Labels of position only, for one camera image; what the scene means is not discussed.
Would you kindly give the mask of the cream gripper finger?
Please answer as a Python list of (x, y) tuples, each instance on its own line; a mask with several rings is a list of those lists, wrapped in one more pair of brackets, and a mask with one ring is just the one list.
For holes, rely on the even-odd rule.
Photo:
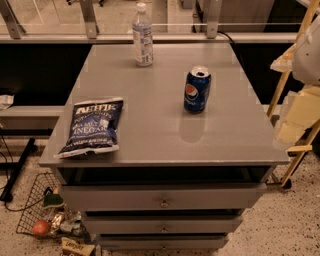
[(292, 146), (320, 119), (320, 87), (305, 85), (289, 92), (275, 123), (274, 146)]
[(275, 59), (270, 68), (277, 72), (287, 72), (292, 70), (292, 60), (296, 45), (293, 44), (281, 56)]

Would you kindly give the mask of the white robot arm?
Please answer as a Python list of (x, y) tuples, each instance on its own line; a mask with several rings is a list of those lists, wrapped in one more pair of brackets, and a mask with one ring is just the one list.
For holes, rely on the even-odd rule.
[(274, 60), (271, 69), (291, 71), (293, 78), (304, 84), (297, 93), (289, 92), (281, 106), (275, 139), (293, 145), (320, 119), (320, 17), (317, 17), (288, 51)]

